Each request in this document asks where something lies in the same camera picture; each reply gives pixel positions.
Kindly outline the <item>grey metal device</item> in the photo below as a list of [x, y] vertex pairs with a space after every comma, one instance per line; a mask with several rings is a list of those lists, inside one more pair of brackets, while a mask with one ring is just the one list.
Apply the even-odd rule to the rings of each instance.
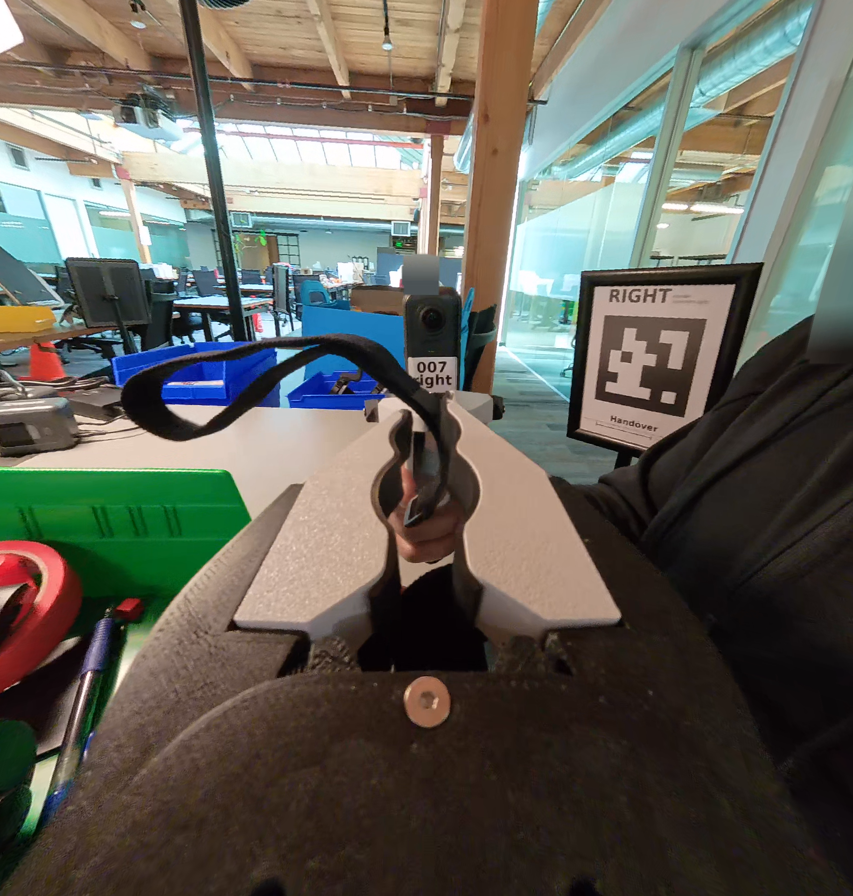
[[111, 422], [125, 414], [122, 389], [112, 384], [97, 385], [92, 388], [57, 388], [56, 395], [66, 399], [76, 418]]
[[0, 400], [0, 456], [69, 450], [80, 440], [67, 399], [57, 396]]

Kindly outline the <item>black monitor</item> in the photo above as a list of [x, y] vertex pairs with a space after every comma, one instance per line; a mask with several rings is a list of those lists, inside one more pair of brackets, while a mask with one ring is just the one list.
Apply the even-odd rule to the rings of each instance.
[[150, 322], [150, 303], [138, 262], [70, 257], [65, 269], [87, 326], [120, 329]]

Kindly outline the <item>blue plastic bin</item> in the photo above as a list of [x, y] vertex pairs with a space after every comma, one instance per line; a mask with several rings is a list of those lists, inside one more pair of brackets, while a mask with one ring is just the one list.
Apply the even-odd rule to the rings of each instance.
[[197, 342], [116, 356], [110, 362], [113, 381], [116, 386], [123, 387], [133, 375], [152, 365], [174, 359], [189, 359], [191, 364], [164, 383], [164, 402], [167, 405], [224, 407], [239, 397], [259, 375], [277, 363], [275, 349], [261, 350], [249, 357], [230, 361], [214, 362], [203, 358], [207, 353], [221, 352], [237, 346], [240, 346], [239, 342]]
[[387, 389], [359, 370], [317, 372], [287, 394], [291, 409], [365, 410], [386, 397]]

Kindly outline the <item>black round lamp stand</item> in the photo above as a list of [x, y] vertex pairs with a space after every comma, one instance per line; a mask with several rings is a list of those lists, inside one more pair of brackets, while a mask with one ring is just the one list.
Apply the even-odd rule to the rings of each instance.
[[224, 193], [214, 107], [211, 102], [199, 8], [197, 1], [179, 1], [178, 9], [183, 24], [191, 77], [196, 95], [197, 119], [208, 174], [212, 215], [226, 281], [225, 289], [231, 321], [231, 338], [235, 342], [246, 342], [248, 336], [234, 255], [230, 214]]

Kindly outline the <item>blue handled tool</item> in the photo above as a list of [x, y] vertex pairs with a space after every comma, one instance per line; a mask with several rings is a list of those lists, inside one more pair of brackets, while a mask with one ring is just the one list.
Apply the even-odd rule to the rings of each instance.
[[37, 832], [52, 820], [71, 790], [92, 739], [96, 719], [115, 686], [126, 642], [127, 609], [125, 601], [108, 609], [93, 630]]

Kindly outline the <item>orange traffic cone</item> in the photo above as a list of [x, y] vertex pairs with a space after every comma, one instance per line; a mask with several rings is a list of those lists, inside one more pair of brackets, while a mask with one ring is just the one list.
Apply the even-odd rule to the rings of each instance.
[[53, 342], [33, 342], [29, 348], [29, 374], [26, 382], [58, 383], [66, 379], [63, 363]]

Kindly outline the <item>person's right hand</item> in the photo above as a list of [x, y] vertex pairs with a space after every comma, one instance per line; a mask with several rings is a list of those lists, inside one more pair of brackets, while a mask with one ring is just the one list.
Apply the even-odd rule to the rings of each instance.
[[442, 563], [454, 554], [457, 537], [465, 522], [464, 511], [455, 499], [449, 498], [437, 507], [429, 519], [412, 527], [406, 526], [406, 512], [417, 496], [418, 487], [407, 465], [401, 466], [399, 474], [401, 499], [388, 517], [399, 559], [415, 565]]

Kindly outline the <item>ceiling projector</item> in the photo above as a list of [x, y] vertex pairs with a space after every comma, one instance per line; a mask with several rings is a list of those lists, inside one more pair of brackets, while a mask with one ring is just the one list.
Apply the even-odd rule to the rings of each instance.
[[184, 136], [168, 102], [156, 92], [130, 93], [112, 107], [116, 126], [150, 140], [174, 143]]

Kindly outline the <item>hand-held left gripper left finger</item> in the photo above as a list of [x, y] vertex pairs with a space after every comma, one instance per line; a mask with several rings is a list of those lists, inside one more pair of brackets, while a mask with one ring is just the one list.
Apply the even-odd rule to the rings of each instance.
[[400, 458], [408, 412], [349, 445], [301, 487], [234, 614], [238, 629], [335, 635], [357, 651], [373, 632], [372, 603], [398, 581], [394, 541], [379, 504], [383, 476]]

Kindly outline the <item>green plastic bin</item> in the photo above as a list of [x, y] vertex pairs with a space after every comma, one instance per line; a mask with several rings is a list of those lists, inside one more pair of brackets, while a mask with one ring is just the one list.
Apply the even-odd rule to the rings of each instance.
[[108, 606], [140, 599], [115, 638], [96, 727], [169, 603], [251, 521], [222, 469], [29, 469], [0, 466], [0, 541], [51, 546], [83, 586], [70, 635], [91, 633]]

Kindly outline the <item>red round tool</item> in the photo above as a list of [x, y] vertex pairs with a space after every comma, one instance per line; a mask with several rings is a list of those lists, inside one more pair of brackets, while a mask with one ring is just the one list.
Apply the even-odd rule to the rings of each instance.
[[33, 541], [0, 541], [0, 586], [24, 582], [30, 603], [0, 646], [0, 694], [51, 655], [82, 605], [80, 580], [56, 550]]

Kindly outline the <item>yellow box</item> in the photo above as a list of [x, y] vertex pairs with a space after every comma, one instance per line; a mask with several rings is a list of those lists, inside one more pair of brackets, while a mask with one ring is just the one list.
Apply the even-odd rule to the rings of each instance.
[[56, 324], [56, 315], [48, 307], [0, 306], [0, 335], [38, 333]]

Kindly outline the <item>person's right forearm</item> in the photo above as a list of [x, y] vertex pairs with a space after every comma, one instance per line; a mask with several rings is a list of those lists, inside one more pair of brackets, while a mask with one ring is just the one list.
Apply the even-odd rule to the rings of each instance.
[[583, 500], [668, 579], [853, 889], [853, 363], [805, 358], [809, 316], [721, 400]]

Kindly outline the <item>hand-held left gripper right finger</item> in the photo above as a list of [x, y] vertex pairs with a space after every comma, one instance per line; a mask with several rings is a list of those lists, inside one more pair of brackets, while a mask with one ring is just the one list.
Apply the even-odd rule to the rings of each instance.
[[464, 613], [496, 648], [612, 626], [621, 611], [545, 471], [455, 397], [442, 400], [448, 489], [465, 511], [453, 562]]

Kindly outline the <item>grey laptop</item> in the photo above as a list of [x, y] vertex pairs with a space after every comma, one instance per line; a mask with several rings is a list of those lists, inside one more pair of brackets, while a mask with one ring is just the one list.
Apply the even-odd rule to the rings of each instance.
[[66, 303], [40, 275], [0, 246], [0, 288], [21, 306], [62, 309]]

